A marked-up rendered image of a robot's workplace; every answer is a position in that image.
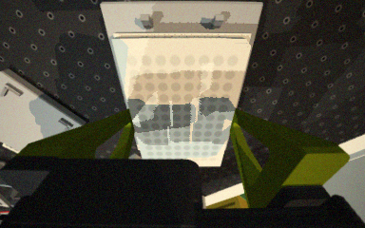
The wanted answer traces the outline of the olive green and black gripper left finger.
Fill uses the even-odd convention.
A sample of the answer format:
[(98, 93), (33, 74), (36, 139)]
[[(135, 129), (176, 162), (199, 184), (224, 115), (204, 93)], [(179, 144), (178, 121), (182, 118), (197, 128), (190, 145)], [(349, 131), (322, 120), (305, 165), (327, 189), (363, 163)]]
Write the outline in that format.
[(96, 149), (123, 127), (123, 133), (109, 158), (128, 159), (135, 134), (129, 109), (99, 121), (88, 123), (36, 142), (31, 142), (15, 156), (96, 159)]

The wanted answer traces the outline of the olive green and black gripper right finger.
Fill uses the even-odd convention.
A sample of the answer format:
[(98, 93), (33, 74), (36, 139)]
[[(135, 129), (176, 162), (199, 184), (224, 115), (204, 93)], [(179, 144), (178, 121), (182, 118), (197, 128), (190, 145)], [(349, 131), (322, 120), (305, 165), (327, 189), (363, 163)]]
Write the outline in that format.
[[(270, 152), (263, 168), (250, 150), (243, 128)], [(272, 123), (235, 109), (230, 127), (248, 208), (265, 208), (286, 186), (323, 185), (350, 159), (337, 143)]]

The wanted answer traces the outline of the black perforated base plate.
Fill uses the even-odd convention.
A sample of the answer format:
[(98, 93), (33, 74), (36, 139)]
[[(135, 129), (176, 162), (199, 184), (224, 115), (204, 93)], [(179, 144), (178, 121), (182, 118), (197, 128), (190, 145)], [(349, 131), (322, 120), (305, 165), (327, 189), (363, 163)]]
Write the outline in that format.
[(338, 145), (365, 135), (365, 0), (0, 0), (10, 69), (90, 124), (126, 110), (100, 4), (262, 2), (237, 109)]

